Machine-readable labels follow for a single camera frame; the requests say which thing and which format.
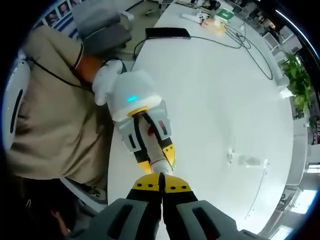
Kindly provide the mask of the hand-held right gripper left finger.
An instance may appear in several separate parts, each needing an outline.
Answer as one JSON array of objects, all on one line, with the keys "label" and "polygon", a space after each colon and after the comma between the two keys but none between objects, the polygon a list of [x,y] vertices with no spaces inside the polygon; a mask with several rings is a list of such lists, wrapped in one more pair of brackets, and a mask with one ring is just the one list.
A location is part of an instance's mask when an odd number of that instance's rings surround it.
[{"label": "hand-held right gripper left finger", "polygon": [[126,198],[119,198],[67,240],[154,240],[161,219],[162,173],[139,178]]}]

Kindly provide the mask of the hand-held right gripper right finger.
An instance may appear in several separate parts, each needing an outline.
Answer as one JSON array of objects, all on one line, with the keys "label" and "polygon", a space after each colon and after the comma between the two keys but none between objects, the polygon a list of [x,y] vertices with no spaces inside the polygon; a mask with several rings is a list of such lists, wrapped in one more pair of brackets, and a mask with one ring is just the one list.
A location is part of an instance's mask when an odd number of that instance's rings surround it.
[{"label": "hand-held right gripper right finger", "polygon": [[162,175],[163,220],[171,240],[263,240],[206,200],[181,178]]}]

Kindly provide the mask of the person's left hand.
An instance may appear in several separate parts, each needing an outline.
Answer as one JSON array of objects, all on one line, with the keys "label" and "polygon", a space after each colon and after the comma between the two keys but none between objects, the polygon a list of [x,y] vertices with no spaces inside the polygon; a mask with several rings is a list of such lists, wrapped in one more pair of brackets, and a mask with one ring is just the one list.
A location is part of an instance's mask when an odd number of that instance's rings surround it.
[{"label": "person's left hand", "polygon": [[107,102],[107,96],[112,92],[112,86],[122,70],[123,64],[120,60],[110,60],[97,71],[92,82],[92,91],[98,106]]}]

